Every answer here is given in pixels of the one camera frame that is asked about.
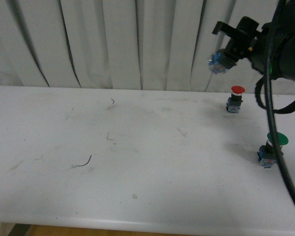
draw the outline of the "white table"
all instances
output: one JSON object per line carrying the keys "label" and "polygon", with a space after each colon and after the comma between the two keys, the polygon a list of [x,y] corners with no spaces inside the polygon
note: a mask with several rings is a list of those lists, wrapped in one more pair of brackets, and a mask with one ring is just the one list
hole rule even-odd
{"label": "white table", "polygon": [[[196,235],[295,235],[266,112],[244,94],[0,87],[0,222]],[[283,107],[295,96],[274,96]],[[277,116],[295,183],[295,113]],[[90,162],[82,167],[92,155]]]}

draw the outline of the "black cable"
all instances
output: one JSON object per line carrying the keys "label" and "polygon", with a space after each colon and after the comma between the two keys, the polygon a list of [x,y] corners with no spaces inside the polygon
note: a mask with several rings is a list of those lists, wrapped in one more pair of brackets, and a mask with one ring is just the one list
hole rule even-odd
{"label": "black cable", "polygon": [[[262,86],[264,85],[264,80],[265,80],[265,78],[263,76],[256,83],[255,97],[256,97],[256,101],[257,101],[257,104],[259,105],[259,107],[266,110],[266,106],[263,104],[263,102],[261,100],[261,96],[260,96]],[[275,114],[290,114],[290,113],[293,113],[294,111],[295,111],[295,101],[293,101],[291,104],[287,105],[284,108],[281,108],[279,110],[273,110],[273,112]]]}
{"label": "black cable", "polygon": [[89,160],[88,160],[88,162],[87,163],[85,163],[84,165],[81,165],[81,166],[86,166],[88,163],[89,163],[89,161],[90,161],[90,159],[92,158],[92,155],[89,157]]}
{"label": "black cable", "polygon": [[284,158],[280,151],[279,138],[276,131],[275,118],[274,118],[274,112],[273,112],[272,89],[271,89],[271,73],[272,73],[271,60],[273,55],[275,32],[278,27],[280,15],[282,13],[285,2],[286,0],[279,1],[276,7],[275,13],[273,15],[272,24],[270,26],[267,43],[266,43],[266,63],[265,63],[266,76],[264,76],[264,85],[265,85],[265,103],[266,103],[267,120],[268,120],[269,129],[270,129],[270,133],[272,137],[271,142],[274,147],[277,163],[278,163],[283,181],[291,196],[292,201],[295,204],[295,187],[293,185],[292,179],[285,165]]}

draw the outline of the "curtain fold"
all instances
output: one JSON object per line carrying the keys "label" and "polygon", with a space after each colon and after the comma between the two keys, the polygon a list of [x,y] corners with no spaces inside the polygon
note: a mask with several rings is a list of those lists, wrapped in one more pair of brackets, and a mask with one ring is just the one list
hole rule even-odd
{"label": "curtain fold", "polygon": [[102,0],[62,0],[61,5],[81,87],[112,89]]}
{"label": "curtain fold", "polygon": [[[270,22],[277,0],[0,0],[0,85],[253,92],[248,60],[212,75],[217,21]],[[273,92],[295,94],[278,79]]]}
{"label": "curtain fold", "polygon": [[24,86],[47,86],[15,19],[8,1],[0,0],[0,39],[10,59],[14,73]]}

